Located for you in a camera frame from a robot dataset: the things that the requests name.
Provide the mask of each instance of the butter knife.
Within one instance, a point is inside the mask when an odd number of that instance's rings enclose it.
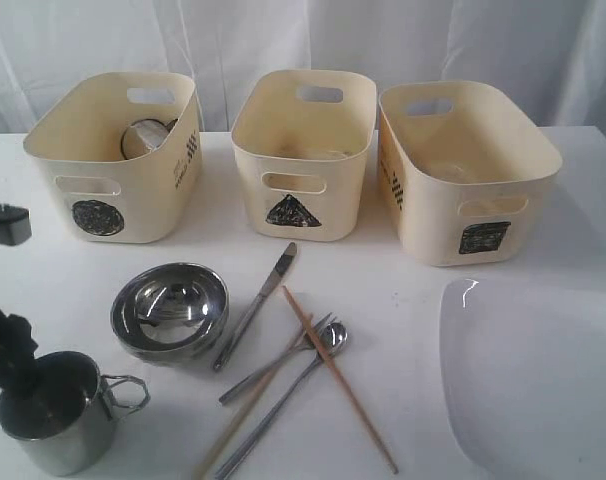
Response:
[[[268,275],[267,280],[263,284],[263,287],[261,287],[261,291],[256,297],[254,297],[254,300],[247,308],[247,310],[245,310],[245,313],[243,313],[243,316],[234,328],[234,331],[225,341],[223,348],[221,349],[219,355],[216,357],[216,360],[214,360],[214,363],[212,364],[212,370],[214,370],[215,372],[220,371],[230,360],[232,353],[239,344],[241,338],[243,337],[243,334],[245,334],[247,327],[249,327],[250,323],[252,323],[256,312],[259,311],[259,308],[261,308],[261,305],[263,305],[265,299],[270,295],[270,293],[272,293],[272,291],[274,291],[274,289],[281,282],[281,279],[285,275],[285,272],[287,272],[288,268],[290,268],[292,260],[294,260],[295,256],[296,243],[290,242],[290,244],[287,246],[287,248],[281,255],[281,258],[279,258],[278,262],[276,262],[276,265],[274,265],[274,268],[270,272],[270,275]]]

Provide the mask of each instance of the storage bin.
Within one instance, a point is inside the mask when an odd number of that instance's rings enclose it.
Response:
[[[549,140],[481,83],[401,85],[379,103],[378,182],[404,248],[431,265],[514,255],[562,164]]]
[[[23,147],[78,236],[151,242],[178,223],[201,167],[197,103],[183,75],[105,73],[59,101]],[[123,132],[147,118],[178,121],[158,149],[124,160]]]
[[[246,210],[265,235],[331,241],[356,225],[376,85],[349,72],[259,80],[232,129]]]

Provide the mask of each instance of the wooden chopstick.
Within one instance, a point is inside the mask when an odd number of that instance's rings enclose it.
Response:
[[[343,376],[341,371],[338,369],[338,367],[336,366],[336,363],[334,363],[334,359],[327,353],[327,350],[321,343],[321,340],[319,339],[318,335],[314,331],[314,328],[312,328],[310,319],[303,313],[303,310],[299,306],[298,302],[296,301],[294,296],[290,293],[290,291],[288,290],[288,288],[285,285],[283,285],[283,291],[285,292],[285,297],[287,298],[288,303],[294,310],[294,313],[296,314],[297,318],[301,322],[301,325],[305,329],[305,333],[307,333],[310,340],[312,340],[312,343],[316,347],[316,350],[319,352],[319,355],[321,355],[321,357],[323,358],[323,361],[325,362],[327,367],[330,369],[330,372],[332,372],[332,375],[334,375],[336,382],[341,386],[341,388],[343,388],[343,391],[350,399],[350,403],[352,404],[352,407],[354,407],[354,410],[356,411],[358,417],[363,422],[363,425],[365,425],[365,428],[366,428],[367,432],[370,434],[370,438],[374,442],[374,445],[376,445],[376,447],[379,449],[379,452],[381,452],[381,454],[385,457],[385,460],[387,461],[388,465],[390,466],[392,473],[394,475],[396,475],[397,473],[399,473],[399,469],[396,466],[396,463],[394,462],[392,455],[390,455],[390,452],[388,451],[387,447],[383,443],[381,436],[376,431],[376,428],[374,428],[374,425],[372,424],[369,417],[367,416],[367,413],[365,412],[365,409],[361,405],[361,402],[359,402],[359,400],[356,398],[356,395],[352,391],[350,384],[347,382],[347,380],[345,379],[345,377]]]
[[[306,317],[306,320],[308,322],[311,322],[312,315],[310,315],[309,317]],[[299,340],[299,338],[301,338],[301,335],[303,335],[304,333],[305,333],[305,330],[303,329],[303,327],[299,328],[299,330],[296,332],[296,335],[294,335],[292,337],[292,339],[288,342],[287,346],[285,347],[284,352],[289,350],[290,348],[292,348],[296,344],[296,342]],[[227,446],[229,441],[232,439],[232,437],[234,436],[236,431],[243,424],[243,422],[247,418],[248,414],[254,408],[254,405],[256,405],[256,403],[259,401],[259,399],[263,395],[263,392],[265,392],[268,385],[270,384],[270,382],[276,375],[277,371],[278,371],[278,367],[270,370],[259,381],[259,383],[256,385],[256,387],[254,387],[254,390],[252,390],[252,394],[250,395],[250,398],[247,399],[247,401],[243,404],[243,406],[239,409],[239,411],[236,412],[234,417],[232,417],[232,420],[230,420],[230,423],[228,423],[227,427],[225,427],[225,430],[223,430],[223,432],[221,432],[221,434],[216,439],[214,444],[212,444],[212,446],[210,447],[208,452],[205,454],[203,461],[200,464],[198,464],[196,466],[196,468],[194,469],[194,473],[192,475],[192,478],[194,480],[202,480],[203,478],[205,478],[205,475],[207,474],[208,470],[212,467],[212,465],[214,465],[214,462],[216,462],[216,460],[219,458],[219,456],[223,452],[223,449],[225,449],[225,447]]]

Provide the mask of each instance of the white tablecloth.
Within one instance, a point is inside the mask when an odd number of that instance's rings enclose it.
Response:
[[[377,194],[374,155],[355,231],[334,243],[299,242],[287,284],[306,309],[317,316],[332,310],[349,327],[353,341],[338,363],[397,459],[398,478],[486,477],[461,453],[447,419],[438,315],[449,281],[510,277],[606,291],[606,140],[592,127],[544,132],[565,163],[529,242],[510,261],[433,268],[404,254]],[[1,247],[0,306],[30,320],[37,354],[82,351],[105,373],[144,378],[152,395],[146,409],[119,425],[106,456],[79,478],[185,477],[235,411],[235,405],[219,406],[218,396],[280,351],[297,322],[276,293],[222,373],[210,372],[211,353],[182,368],[154,367],[125,353],[113,336],[108,316],[114,296],[154,265],[202,263],[227,282],[235,321],[287,241],[250,227],[228,133],[202,134],[204,168],[183,221],[169,237],[149,245],[87,243],[72,236],[23,153],[22,138],[0,135],[0,201],[30,209],[33,238]],[[311,358],[312,353],[300,355],[280,372],[228,452]],[[317,372],[296,394],[237,472],[243,479],[389,475],[327,371]],[[0,430],[1,478],[48,477]]]

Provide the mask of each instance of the white curtain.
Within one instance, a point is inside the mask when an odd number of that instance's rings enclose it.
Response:
[[[194,75],[206,130],[229,130],[264,74],[469,79],[539,125],[606,135],[606,0],[0,0],[0,132],[25,132],[105,71]]]

